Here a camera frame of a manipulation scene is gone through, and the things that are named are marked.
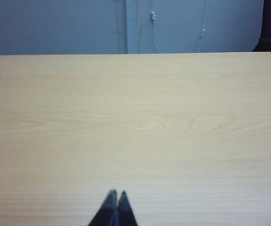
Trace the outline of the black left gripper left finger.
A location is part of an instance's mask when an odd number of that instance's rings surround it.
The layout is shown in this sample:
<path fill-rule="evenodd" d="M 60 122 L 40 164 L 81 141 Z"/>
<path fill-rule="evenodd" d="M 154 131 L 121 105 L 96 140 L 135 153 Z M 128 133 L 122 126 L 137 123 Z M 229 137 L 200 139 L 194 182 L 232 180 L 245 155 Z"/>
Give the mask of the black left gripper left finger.
<path fill-rule="evenodd" d="M 111 189 L 103 200 L 99 210 L 92 218 L 89 226 L 117 226 L 117 191 Z"/>

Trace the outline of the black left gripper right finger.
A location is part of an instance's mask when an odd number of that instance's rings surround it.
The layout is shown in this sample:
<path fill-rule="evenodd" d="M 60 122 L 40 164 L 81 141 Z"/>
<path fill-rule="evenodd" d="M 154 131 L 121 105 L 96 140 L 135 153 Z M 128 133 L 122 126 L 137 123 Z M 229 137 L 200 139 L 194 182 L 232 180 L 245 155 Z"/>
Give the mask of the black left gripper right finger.
<path fill-rule="evenodd" d="M 137 226 L 127 193 L 122 191 L 117 206 L 119 226 Z"/>

